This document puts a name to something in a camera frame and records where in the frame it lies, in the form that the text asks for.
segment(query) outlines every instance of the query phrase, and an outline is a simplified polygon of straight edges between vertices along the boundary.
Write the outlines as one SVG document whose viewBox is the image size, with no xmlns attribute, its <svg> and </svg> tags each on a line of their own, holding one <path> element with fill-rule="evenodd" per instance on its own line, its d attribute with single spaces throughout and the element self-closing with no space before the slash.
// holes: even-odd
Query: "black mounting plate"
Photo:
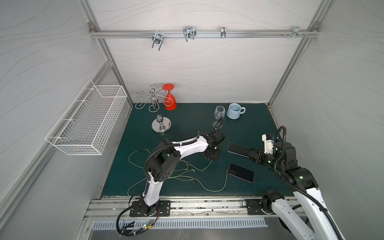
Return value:
<svg viewBox="0 0 384 240">
<path fill-rule="evenodd" d="M 156 217 L 159 214 L 159 211 L 156 209 L 155 213 L 152 216 L 145 216 L 143 212 L 140 212 L 140 205 L 142 203 L 134 206 L 130 212 L 130 217 Z M 170 212 L 170 201 L 159 201 L 159 205 L 157 206 L 160 209 L 160 217 L 169 217 Z"/>
<path fill-rule="evenodd" d="M 266 215 L 262 211 L 262 206 L 260 204 L 261 199 L 245 199 L 243 200 L 243 206 L 247 207 L 248 215 Z"/>
</svg>

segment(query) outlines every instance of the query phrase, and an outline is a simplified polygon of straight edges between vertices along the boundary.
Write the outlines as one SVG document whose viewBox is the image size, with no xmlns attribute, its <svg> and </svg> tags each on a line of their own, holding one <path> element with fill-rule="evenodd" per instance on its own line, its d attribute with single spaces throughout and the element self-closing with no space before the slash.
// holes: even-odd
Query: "metal vent grille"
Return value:
<svg viewBox="0 0 384 240">
<path fill-rule="evenodd" d="M 136 220 L 134 228 L 141 228 L 148 219 Z M 120 222 L 120 227 L 126 226 L 132 220 Z M 93 230 L 114 230 L 116 222 L 113 220 L 95 220 Z M 268 227 L 263 217 L 247 218 L 188 218 L 188 219 L 159 219 L 154 229 L 183 229 L 183 228 L 252 228 Z"/>
</svg>

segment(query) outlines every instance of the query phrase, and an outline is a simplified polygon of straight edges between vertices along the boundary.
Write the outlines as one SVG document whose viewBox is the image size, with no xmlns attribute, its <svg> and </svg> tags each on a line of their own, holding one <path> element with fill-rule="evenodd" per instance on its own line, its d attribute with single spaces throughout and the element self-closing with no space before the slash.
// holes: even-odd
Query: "floor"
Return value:
<svg viewBox="0 0 384 240">
<path fill-rule="evenodd" d="M 155 113 L 143 109 L 133 109 L 122 136 L 115 159 L 112 163 L 107 181 L 103 189 L 103 196 L 127 196 L 127 190 L 145 178 L 144 171 L 129 163 L 128 157 L 134 151 L 146 148 L 149 151 L 158 143 L 168 138 L 170 141 L 182 141 L 196 136 L 197 131 L 211 132 L 216 106 L 222 105 L 228 109 L 229 104 L 210 103 L 178 103 L 177 109 L 165 110 L 161 104 L 160 113 L 171 119 L 171 129 L 159 135 L 152 131 L 151 123 L 156 118 Z M 260 196 L 270 189 L 278 189 L 284 195 L 292 196 L 292 191 L 278 180 L 268 168 L 259 166 L 245 157 L 227 152 L 229 142 L 247 147 L 264 148 L 262 134 L 275 133 L 276 127 L 265 104 L 242 104 L 246 113 L 239 119 L 232 120 L 225 116 L 221 131 L 226 139 L 220 144 L 219 160 L 213 161 L 204 171 L 189 171 L 184 175 L 193 176 L 209 190 L 220 190 L 225 184 L 227 168 L 231 163 L 250 169 L 255 172 L 253 183 L 249 183 L 228 175 L 227 183 L 222 191 L 210 192 L 205 190 L 197 181 L 180 181 L 167 179 L 161 189 L 160 195 L 164 196 Z M 143 166 L 148 157 L 147 151 L 139 151 L 130 158 L 131 162 Z M 198 169 L 204 169 L 209 162 L 200 154 L 184 158 Z M 186 164 L 180 162 L 176 169 L 184 169 Z M 177 176 L 185 170 L 174 172 Z M 129 195 L 139 194 L 144 191 L 145 181 L 142 181 L 129 190 Z"/>
</svg>

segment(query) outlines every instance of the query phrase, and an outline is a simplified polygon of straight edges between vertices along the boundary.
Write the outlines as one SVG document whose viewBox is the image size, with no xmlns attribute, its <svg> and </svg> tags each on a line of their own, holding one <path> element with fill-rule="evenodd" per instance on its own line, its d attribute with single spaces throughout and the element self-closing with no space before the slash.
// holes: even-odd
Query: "metal stand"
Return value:
<svg viewBox="0 0 384 240">
<path fill-rule="evenodd" d="M 157 117 L 155 120 L 153 120 L 152 122 L 152 130 L 158 134 L 164 134 L 166 133 L 169 129 L 170 129 L 170 126 L 171 126 L 171 121 L 169 120 L 169 118 L 166 118 L 166 117 L 163 117 L 160 112 L 159 112 L 159 109 L 160 109 L 160 106 L 159 106 L 159 98 L 158 97 L 162 97 L 162 98 L 166 98 L 168 99 L 168 103 L 171 103 L 170 105 L 166 105 L 166 103 L 164 103 L 164 105 L 166 107 L 170 107 L 173 105 L 173 100 L 170 99 L 170 98 L 167 98 L 167 97 L 164 97 L 164 96 L 161 96 L 161 95 L 157 95 L 157 93 L 159 91 L 156 92 L 156 88 L 157 88 L 157 85 L 156 84 L 153 84 L 150 86 L 149 88 L 149 93 L 150 94 L 147 94 L 147 95 L 144 95 L 145 92 L 144 91 L 139 91 L 138 93 L 136 93 L 136 97 L 138 98 L 141 98 L 141 97 L 146 97 L 146 96 L 150 96 L 148 98 L 148 100 L 146 101 L 145 104 L 143 104 L 142 101 L 136 103 L 135 105 L 135 108 L 136 109 L 142 109 L 144 108 L 144 106 L 148 103 L 148 101 L 150 100 L 151 101 L 151 105 L 148 107 L 148 110 L 151 112 L 151 113 L 157 113 Z"/>
</svg>

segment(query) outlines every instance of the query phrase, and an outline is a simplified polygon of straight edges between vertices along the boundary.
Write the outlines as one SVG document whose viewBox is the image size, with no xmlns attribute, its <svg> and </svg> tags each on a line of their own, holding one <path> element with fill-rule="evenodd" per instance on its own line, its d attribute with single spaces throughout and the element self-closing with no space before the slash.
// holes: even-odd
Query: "round metal base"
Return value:
<svg viewBox="0 0 384 240">
<path fill-rule="evenodd" d="M 170 129 L 170 126 L 171 126 L 171 122 L 169 118 L 166 118 L 166 117 L 163 117 L 162 124 L 158 123 L 156 119 L 153 120 L 152 122 L 152 130 L 158 134 L 166 133 Z"/>
<path fill-rule="evenodd" d="M 213 122 L 212 126 L 216 127 L 217 121 Z"/>
</svg>

